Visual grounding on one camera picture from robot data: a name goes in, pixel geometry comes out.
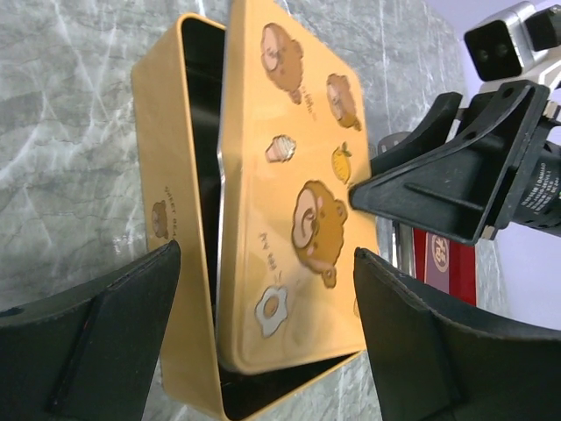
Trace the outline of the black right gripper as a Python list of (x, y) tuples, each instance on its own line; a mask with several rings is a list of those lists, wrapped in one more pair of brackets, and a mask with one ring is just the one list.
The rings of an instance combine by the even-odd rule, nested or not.
[(372, 178), (351, 187), (355, 210), (461, 244), (511, 223), (560, 235), (560, 146), (547, 140), (550, 89), (528, 80), (437, 96), (412, 132), (378, 143)]

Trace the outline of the silver tin lid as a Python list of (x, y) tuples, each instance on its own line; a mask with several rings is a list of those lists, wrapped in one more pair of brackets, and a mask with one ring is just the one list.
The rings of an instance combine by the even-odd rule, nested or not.
[(357, 75), (272, 1), (234, 1), (218, 163), (217, 348), (254, 375), (359, 352), (354, 252), (376, 250), (350, 206), (370, 174)]

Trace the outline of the gold tin box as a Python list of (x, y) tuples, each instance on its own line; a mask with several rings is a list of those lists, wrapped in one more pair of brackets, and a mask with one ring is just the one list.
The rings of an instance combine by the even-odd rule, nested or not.
[(200, 196), (198, 146), (217, 145), (224, 27), (186, 13), (132, 68), (138, 158), (150, 250), (169, 241), (181, 270), (160, 351), (162, 387), (218, 420), (250, 420), (353, 361), (352, 354), (262, 375), (236, 375), (217, 360), (212, 306), (216, 266), (205, 218), (218, 203)]

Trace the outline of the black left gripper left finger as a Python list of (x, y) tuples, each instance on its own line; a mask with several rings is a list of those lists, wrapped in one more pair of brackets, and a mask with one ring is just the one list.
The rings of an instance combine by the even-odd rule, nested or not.
[(181, 268), (172, 240), (1, 313), (3, 420), (140, 420)]

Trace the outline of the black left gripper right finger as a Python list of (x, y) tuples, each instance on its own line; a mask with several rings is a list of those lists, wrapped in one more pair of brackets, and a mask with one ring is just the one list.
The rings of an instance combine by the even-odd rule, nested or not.
[(559, 419), (558, 331), (464, 303), (365, 248), (353, 276), (384, 419)]

